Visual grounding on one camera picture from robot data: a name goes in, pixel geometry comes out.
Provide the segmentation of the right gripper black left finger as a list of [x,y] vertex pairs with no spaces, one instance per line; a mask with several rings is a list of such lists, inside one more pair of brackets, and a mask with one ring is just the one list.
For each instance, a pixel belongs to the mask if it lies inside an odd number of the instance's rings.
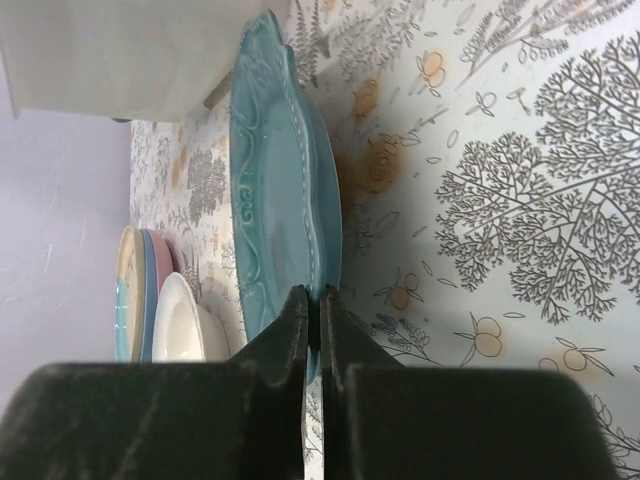
[[44,366],[1,421],[5,479],[300,479],[309,300],[214,363]]

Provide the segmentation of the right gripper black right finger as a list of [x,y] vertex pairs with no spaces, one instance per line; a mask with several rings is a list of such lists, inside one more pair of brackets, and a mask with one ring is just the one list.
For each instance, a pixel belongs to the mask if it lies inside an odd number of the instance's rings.
[[549,371],[410,367],[327,288],[319,303],[328,479],[613,479],[591,404]]

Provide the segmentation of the teal embossed plate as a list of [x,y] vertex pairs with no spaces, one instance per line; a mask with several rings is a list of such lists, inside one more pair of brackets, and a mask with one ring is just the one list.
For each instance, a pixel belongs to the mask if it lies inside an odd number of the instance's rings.
[[230,194],[246,336],[277,317],[289,290],[313,302],[340,282],[342,214],[331,143],[298,82],[270,10],[246,24],[232,77]]

